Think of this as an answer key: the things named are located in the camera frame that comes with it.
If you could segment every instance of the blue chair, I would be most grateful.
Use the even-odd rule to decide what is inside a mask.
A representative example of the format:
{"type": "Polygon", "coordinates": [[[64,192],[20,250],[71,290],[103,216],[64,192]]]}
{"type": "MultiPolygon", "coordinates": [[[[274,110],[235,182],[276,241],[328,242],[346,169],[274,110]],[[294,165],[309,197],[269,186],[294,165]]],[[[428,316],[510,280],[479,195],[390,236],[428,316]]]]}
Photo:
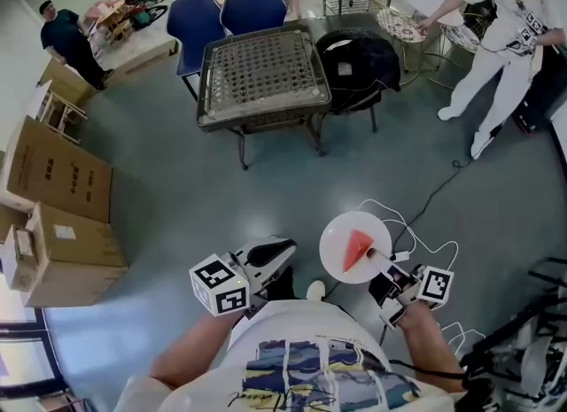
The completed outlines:
{"type": "Polygon", "coordinates": [[[284,0],[225,0],[221,23],[232,34],[241,35],[284,25],[284,0]]]}
{"type": "Polygon", "coordinates": [[[187,77],[201,71],[207,44],[226,37],[220,15],[221,8],[214,0],[177,0],[169,8],[167,32],[182,43],[177,76],[182,77],[195,100],[197,93],[187,77]]]}

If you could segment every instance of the black strap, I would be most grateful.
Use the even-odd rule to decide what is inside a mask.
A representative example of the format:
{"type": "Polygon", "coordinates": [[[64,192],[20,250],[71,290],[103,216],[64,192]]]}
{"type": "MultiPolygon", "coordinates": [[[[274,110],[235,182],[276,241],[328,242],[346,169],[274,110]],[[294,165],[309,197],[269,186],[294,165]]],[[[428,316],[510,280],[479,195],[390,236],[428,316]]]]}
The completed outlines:
{"type": "Polygon", "coordinates": [[[408,363],[405,363],[400,360],[389,360],[391,365],[401,365],[405,366],[406,368],[410,368],[413,371],[417,371],[418,373],[427,374],[429,376],[437,376],[437,377],[444,377],[445,379],[453,379],[453,380],[463,380],[465,378],[465,374],[457,374],[457,373],[446,373],[443,371],[429,371],[428,369],[421,369],[416,368],[408,363]]]}

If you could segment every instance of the person in white outfit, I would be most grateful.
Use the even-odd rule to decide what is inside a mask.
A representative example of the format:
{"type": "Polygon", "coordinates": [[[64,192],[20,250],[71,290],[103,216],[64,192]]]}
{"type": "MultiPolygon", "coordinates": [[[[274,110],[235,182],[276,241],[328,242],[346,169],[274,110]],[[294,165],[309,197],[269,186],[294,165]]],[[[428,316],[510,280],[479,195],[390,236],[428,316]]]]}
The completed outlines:
{"type": "Polygon", "coordinates": [[[421,370],[414,380],[392,372],[370,333],[322,301],[323,282],[298,300],[288,273],[283,292],[289,293],[279,293],[252,319],[235,325],[242,312],[201,317],[154,360],[149,376],[129,379],[115,412],[449,412],[470,397],[464,397],[457,378],[462,368],[425,302],[412,302],[398,321],[421,370]],[[209,369],[231,332],[228,352],[209,369]]]}
{"type": "MultiPolygon", "coordinates": [[[[463,3],[485,0],[446,0],[429,18],[419,24],[425,31],[444,15],[463,3]]],[[[541,69],[543,47],[565,43],[563,23],[553,0],[493,0],[498,17],[486,30],[472,69],[456,86],[451,105],[439,111],[441,120],[460,116],[478,91],[500,70],[502,77],[493,106],[480,124],[470,148],[477,159],[493,141],[504,121],[516,110],[541,69]]]]}

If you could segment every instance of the white pants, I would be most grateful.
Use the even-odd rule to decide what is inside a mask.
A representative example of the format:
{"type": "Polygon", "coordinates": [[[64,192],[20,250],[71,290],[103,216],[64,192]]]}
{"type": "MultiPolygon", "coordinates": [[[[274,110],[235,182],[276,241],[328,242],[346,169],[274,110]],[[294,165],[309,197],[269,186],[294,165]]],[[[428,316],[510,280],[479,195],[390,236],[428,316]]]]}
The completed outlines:
{"type": "Polygon", "coordinates": [[[500,126],[524,99],[532,85],[532,58],[510,60],[500,53],[491,53],[479,47],[472,69],[457,84],[451,96],[452,113],[460,116],[467,109],[472,98],[503,67],[504,72],[494,95],[493,106],[478,128],[478,131],[485,135],[500,126]]]}

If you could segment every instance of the red triangle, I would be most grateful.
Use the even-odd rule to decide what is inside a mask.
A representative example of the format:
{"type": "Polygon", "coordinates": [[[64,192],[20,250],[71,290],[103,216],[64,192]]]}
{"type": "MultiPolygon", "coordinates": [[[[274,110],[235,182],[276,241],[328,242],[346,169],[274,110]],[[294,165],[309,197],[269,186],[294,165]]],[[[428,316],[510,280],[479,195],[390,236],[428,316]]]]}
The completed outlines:
{"type": "Polygon", "coordinates": [[[374,244],[374,239],[372,237],[357,229],[353,229],[351,237],[348,239],[343,271],[346,273],[346,271],[356,264],[369,250],[372,244],[374,244]]]}

